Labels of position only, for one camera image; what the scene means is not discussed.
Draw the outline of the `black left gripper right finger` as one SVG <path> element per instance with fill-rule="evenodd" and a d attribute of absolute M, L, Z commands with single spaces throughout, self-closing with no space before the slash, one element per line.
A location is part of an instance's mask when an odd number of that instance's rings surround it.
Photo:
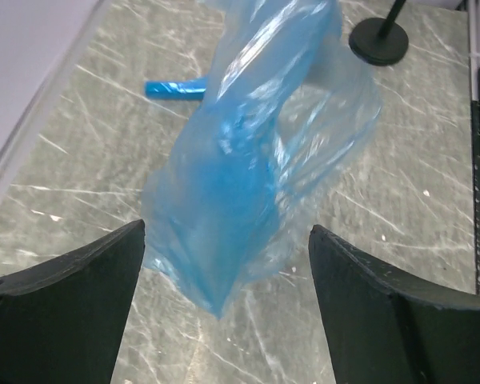
<path fill-rule="evenodd" d="M 339 383 L 480 383 L 480 296 L 427 281 L 316 225 L 309 257 Z"/>

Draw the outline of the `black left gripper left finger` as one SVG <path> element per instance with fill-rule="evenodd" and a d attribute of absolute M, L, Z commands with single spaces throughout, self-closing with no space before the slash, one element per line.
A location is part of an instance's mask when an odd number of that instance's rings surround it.
<path fill-rule="evenodd" d="M 109 383 L 145 249 L 145 224 L 0 277 L 0 383 Z"/>

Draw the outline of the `blue plastic trash bag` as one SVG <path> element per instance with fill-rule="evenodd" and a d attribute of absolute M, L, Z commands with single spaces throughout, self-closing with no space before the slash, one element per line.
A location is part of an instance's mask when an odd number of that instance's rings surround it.
<path fill-rule="evenodd" d="M 276 274 L 382 103 L 337 1 L 211 1 L 224 30 L 199 106 L 142 192 L 147 268 L 221 317 Z"/>

